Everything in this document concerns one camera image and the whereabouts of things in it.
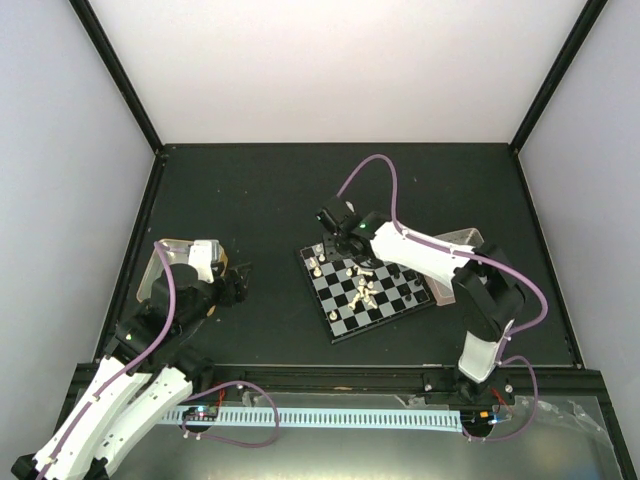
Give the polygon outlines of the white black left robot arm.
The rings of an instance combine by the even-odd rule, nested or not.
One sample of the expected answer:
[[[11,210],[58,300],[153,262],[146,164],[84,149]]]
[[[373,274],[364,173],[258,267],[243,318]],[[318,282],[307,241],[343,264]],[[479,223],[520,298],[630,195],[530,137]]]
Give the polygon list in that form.
[[[160,418],[214,388],[213,363],[187,342],[216,308],[248,293],[249,263],[208,264],[210,281],[185,259],[149,261],[137,303],[121,319],[88,388],[53,437],[20,456],[17,479],[109,479]]]

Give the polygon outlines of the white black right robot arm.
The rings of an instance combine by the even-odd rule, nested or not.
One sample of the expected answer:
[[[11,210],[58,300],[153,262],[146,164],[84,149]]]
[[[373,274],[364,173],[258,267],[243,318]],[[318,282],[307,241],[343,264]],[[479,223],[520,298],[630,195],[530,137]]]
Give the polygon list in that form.
[[[454,388],[466,403],[485,397],[507,332],[525,302],[517,281],[494,265],[504,258],[503,252],[492,245],[475,248],[445,242],[380,213],[361,216],[337,196],[317,211],[316,219],[327,231],[323,240],[337,254],[362,266],[398,264],[453,296],[466,329]]]

